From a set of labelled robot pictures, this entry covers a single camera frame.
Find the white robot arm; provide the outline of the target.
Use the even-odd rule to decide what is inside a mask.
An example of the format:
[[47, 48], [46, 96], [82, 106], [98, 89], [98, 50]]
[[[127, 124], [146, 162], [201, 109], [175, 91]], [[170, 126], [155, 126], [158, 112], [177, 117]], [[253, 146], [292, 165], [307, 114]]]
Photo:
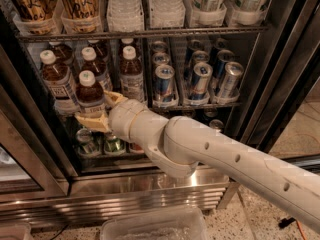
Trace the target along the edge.
[[171, 177], [189, 177], [200, 163], [215, 168], [320, 233], [320, 176], [194, 119], [165, 118], [117, 92], [104, 97], [111, 110], [94, 118], [77, 113], [80, 124], [138, 144]]

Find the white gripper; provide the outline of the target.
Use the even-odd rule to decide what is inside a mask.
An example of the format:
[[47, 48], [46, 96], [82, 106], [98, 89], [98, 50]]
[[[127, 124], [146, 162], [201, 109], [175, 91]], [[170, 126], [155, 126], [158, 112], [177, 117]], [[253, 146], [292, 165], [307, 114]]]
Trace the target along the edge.
[[104, 91], [104, 96], [106, 104], [113, 108], [109, 120], [106, 113], [98, 118], [76, 113], [75, 118], [81, 125], [103, 133], [111, 129], [117, 137], [138, 144], [144, 151], [153, 147], [158, 149], [163, 144], [163, 131], [167, 124], [165, 117], [149, 110], [137, 100], [127, 100], [121, 93]]

